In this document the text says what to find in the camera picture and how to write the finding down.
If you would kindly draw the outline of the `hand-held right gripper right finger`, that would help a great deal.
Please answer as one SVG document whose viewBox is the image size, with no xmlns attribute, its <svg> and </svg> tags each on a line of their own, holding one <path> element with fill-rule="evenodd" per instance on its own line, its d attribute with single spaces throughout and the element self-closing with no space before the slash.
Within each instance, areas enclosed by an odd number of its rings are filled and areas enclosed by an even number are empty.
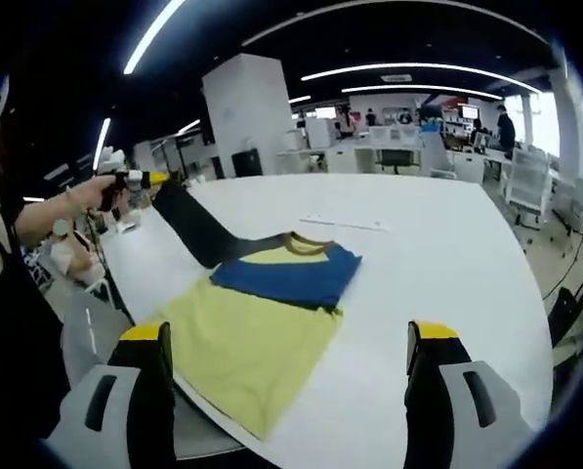
<svg viewBox="0 0 583 469">
<path fill-rule="evenodd" d="M 517 392 L 442 323 L 408 324 L 406 468 L 505 468 L 534 435 Z"/>
</svg>

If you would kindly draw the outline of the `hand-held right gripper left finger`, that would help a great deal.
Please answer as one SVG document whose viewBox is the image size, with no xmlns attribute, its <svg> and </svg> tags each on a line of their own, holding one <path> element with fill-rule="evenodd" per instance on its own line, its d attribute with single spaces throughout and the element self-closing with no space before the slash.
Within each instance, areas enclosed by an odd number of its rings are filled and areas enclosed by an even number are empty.
<svg viewBox="0 0 583 469">
<path fill-rule="evenodd" d="M 175 394 L 167 321 L 131 327 L 61 404 L 46 440 L 60 468 L 172 468 Z"/>
</svg>

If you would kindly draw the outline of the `person's left hand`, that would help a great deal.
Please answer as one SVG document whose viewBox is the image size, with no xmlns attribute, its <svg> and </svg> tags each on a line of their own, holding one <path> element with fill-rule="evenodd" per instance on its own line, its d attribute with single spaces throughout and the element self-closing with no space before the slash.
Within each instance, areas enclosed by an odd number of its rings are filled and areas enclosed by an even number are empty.
<svg viewBox="0 0 583 469">
<path fill-rule="evenodd" d="M 68 190 L 71 198 L 83 210 L 100 209 L 104 192 L 115 182 L 113 175 L 95 176 Z"/>
</svg>

